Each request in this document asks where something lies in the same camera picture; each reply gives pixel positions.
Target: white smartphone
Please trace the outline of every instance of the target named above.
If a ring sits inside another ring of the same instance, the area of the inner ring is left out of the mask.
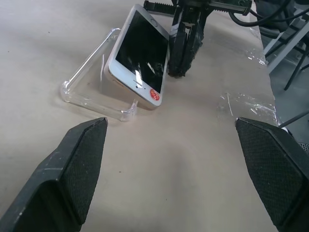
[[[140,5],[133,6],[104,67],[105,76],[133,91],[148,108],[162,102],[169,33]]]

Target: transparent plastic case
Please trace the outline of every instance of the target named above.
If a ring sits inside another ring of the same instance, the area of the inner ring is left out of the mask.
[[[138,101],[129,91],[107,80],[103,72],[120,31],[113,28],[108,33],[70,80],[61,85],[60,92],[66,102],[120,121],[129,121],[136,114]]]

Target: black phone screen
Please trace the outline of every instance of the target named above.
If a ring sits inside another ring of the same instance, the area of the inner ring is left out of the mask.
[[[160,93],[168,43],[168,40],[136,11],[116,60]]]

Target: black cable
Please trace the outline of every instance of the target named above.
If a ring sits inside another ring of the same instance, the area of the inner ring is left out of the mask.
[[[296,19],[296,18],[298,18],[298,17],[300,17],[300,16],[303,16],[304,14],[306,14],[306,13],[308,13],[308,12],[309,12],[309,8],[306,9],[306,10],[304,10],[304,11],[302,11],[301,13],[296,14],[296,15],[294,15],[294,16],[291,16],[291,17],[289,17],[289,18],[285,18],[285,19],[274,19],[274,20],[271,20],[271,22],[279,23],[279,22],[290,21],[290,20]],[[257,17],[257,18],[263,18],[261,15],[257,14],[257,13],[254,12],[253,10],[250,10],[250,13],[251,13],[252,15],[254,15],[255,17]]]
[[[228,14],[230,15],[231,19],[238,25],[242,26],[242,27],[255,27],[255,26],[260,26],[262,24],[265,24],[266,22],[268,22],[270,19],[276,17],[277,15],[279,15],[283,9],[290,3],[291,0],[285,0],[284,3],[270,16],[267,16],[261,20],[257,20],[255,22],[243,22],[240,21],[238,18],[236,18],[236,16],[229,12]]]

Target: chair leg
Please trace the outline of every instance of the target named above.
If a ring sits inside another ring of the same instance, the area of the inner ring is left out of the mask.
[[[302,67],[300,70],[303,71],[303,70],[305,70],[306,68],[309,68],[309,64],[307,64],[306,66]]]
[[[284,90],[287,90],[287,89],[290,87],[292,81],[294,80],[294,78],[295,78],[295,77],[297,76],[297,74],[299,73],[300,67],[301,67],[301,65],[303,64],[303,62],[304,62],[306,56],[308,55],[308,53],[309,53],[309,47],[306,46],[306,51],[305,51],[305,53],[303,54],[303,56],[301,57],[299,63],[297,64],[297,66],[296,66],[296,68],[295,68],[295,70],[294,70],[292,76],[290,77],[290,80],[288,81],[288,83],[287,83],[286,86],[284,87]]]

